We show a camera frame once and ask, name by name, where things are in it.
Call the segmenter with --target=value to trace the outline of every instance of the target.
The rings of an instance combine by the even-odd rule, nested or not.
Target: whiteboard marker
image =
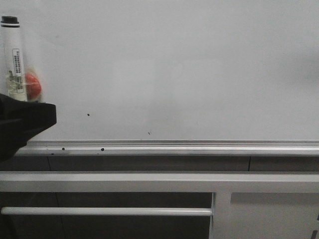
[[[19,101],[27,101],[18,18],[2,16],[1,31],[7,69],[8,96]]]

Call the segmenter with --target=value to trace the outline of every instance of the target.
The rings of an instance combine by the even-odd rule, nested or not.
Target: red ball
[[[28,100],[34,100],[41,94],[41,85],[36,76],[32,73],[25,74],[26,93]]]

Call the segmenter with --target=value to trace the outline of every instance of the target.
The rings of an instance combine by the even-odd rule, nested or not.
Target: whiteboard
[[[317,0],[0,3],[57,107],[34,141],[319,139]]]

